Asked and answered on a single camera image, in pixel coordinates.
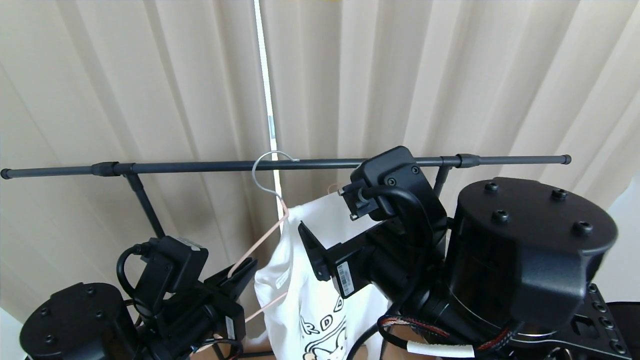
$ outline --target black horizontal rod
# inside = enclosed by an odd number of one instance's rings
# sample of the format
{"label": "black horizontal rod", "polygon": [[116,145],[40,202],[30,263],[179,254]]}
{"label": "black horizontal rod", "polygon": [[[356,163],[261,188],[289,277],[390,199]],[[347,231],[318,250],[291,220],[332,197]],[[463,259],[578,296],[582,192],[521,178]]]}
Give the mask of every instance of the black horizontal rod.
{"label": "black horizontal rod", "polygon": [[[256,170],[308,170],[355,168],[366,159],[318,159],[261,161]],[[487,156],[471,154],[416,158],[421,167],[467,168],[478,165],[569,164],[571,156]],[[182,163],[98,163],[80,167],[2,169],[3,179],[67,175],[119,176],[127,174],[166,174],[175,172],[250,171],[254,161],[189,161]]]}

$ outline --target clothes hanger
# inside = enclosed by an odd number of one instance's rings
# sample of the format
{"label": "clothes hanger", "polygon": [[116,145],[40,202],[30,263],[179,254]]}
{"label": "clothes hanger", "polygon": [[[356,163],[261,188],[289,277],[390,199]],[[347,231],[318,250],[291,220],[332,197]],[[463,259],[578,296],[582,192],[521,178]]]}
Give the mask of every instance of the clothes hanger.
{"label": "clothes hanger", "polygon": [[[273,195],[276,195],[276,197],[278,198],[278,200],[280,201],[281,205],[282,205],[282,210],[284,212],[283,217],[278,220],[278,222],[276,222],[275,224],[273,224],[273,226],[271,227],[271,229],[269,229],[269,231],[267,231],[266,233],[264,233],[264,235],[262,235],[262,237],[260,239],[258,239],[258,241],[256,241],[250,248],[249,250],[247,250],[247,252],[244,253],[244,255],[242,255],[240,257],[240,259],[234,264],[234,266],[231,267],[231,269],[229,269],[229,273],[227,275],[227,277],[231,277],[231,275],[233,275],[233,273],[238,269],[238,267],[240,266],[240,264],[249,257],[249,255],[251,255],[252,252],[255,251],[255,249],[258,248],[258,246],[260,246],[264,240],[267,240],[267,238],[269,237],[269,235],[271,235],[274,231],[276,231],[276,229],[278,229],[280,227],[280,224],[282,224],[285,220],[287,220],[287,218],[289,218],[289,208],[287,207],[287,204],[285,204],[282,196],[277,193],[274,190],[271,189],[267,189],[264,186],[260,185],[260,183],[258,182],[258,179],[256,179],[255,177],[255,169],[258,167],[258,163],[260,162],[260,160],[262,160],[263,157],[269,155],[269,154],[273,154],[273,153],[278,153],[278,154],[283,154],[284,156],[288,157],[291,161],[300,161],[300,159],[294,159],[291,156],[289,156],[286,152],[282,152],[279,150],[272,150],[272,151],[268,151],[265,152],[264,154],[262,154],[258,160],[255,161],[255,163],[253,163],[253,168],[251,169],[251,176],[253,178],[253,182],[258,186],[258,188],[260,188],[261,190],[264,190],[265,192],[268,193],[272,193]],[[280,299],[284,298],[287,295],[287,292],[283,293],[282,295],[280,295],[279,297],[273,299],[269,304],[266,304],[265,306],[263,306],[261,309],[259,309],[258,311],[256,311],[255,313],[247,316],[244,319],[244,322],[249,322],[251,319],[255,318],[258,314],[260,314],[261,312],[263,312],[267,307],[275,304],[276,302],[278,302]]]}

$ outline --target brown surface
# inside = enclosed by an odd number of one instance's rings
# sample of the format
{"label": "brown surface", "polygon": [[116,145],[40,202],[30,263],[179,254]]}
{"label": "brown surface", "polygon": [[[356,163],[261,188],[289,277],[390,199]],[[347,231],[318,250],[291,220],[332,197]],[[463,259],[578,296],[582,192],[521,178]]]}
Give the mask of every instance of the brown surface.
{"label": "brown surface", "polygon": [[[422,341],[420,337],[411,331],[407,327],[398,327],[394,329],[394,333],[400,336],[402,339],[413,340],[413,341]],[[245,349],[246,352],[254,352],[254,351],[265,351],[270,350],[269,343],[263,344],[258,347],[252,347]],[[223,348],[225,354],[227,354],[227,348]],[[248,357],[247,359],[254,360],[275,360],[275,356],[262,356],[262,357]],[[416,354],[409,354],[407,351],[397,348],[393,345],[388,345],[387,350],[385,351],[385,360],[425,360],[432,359],[431,356],[422,356]],[[208,348],[203,350],[197,354],[193,354],[191,356],[192,360],[218,360],[216,357],[216,353],[212,348]],[[355,360],[366,360],[367,359],[367,349],[362,347],[360,351],[356,354]]]}

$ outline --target cylindrical black housing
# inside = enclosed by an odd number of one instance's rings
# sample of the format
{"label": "cylindrical black housing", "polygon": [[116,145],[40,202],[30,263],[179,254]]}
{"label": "cylindrical black housing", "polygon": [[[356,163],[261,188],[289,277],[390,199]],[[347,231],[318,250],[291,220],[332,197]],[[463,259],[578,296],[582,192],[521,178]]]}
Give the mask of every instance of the cylindrical black housing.
{"label": "cylindrical black housing", "polygon": [[137,334],[118,289],[78,283],[29,316],[20,345],[33,359],[131,359]]}
{"label": "cylindrical black housing", "polygon": [[569,323],[611,248],[613,219],[587,199],[498,177],[458,196],[444,282],[460,304],[502,327]]}

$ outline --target curtain fold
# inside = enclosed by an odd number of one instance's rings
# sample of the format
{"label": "curtain fold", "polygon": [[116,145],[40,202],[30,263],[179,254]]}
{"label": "curtain fold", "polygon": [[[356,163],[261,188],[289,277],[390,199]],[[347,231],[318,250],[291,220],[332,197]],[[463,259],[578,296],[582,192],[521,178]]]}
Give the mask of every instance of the curtain fold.
{"label": "curtain fold", "polygon": [[[299,158],[571,154],[454,169],[442,193],[537,179],[608,208],[640,168],[640,9],[609,1],[261,1],[278,146]],[[435,169],[425,170],[430,181]],[[348,170],[285,172],[300,204]]]}
{"label": "curtain fold", "polygon": [[[261,74],[250,0],[3,1],[3,167],[255,159],[269,150]],[[165,232],[209,249],[202,278],[277,220],[250,174],[141,178]],[[125,179],[0,185],[1,300],[19,320],[76,282],[117,284],[120,253],[153,236]],[[132,282],[142,268],[127,262]],[[242,301],[257,308],[252,286]]]}

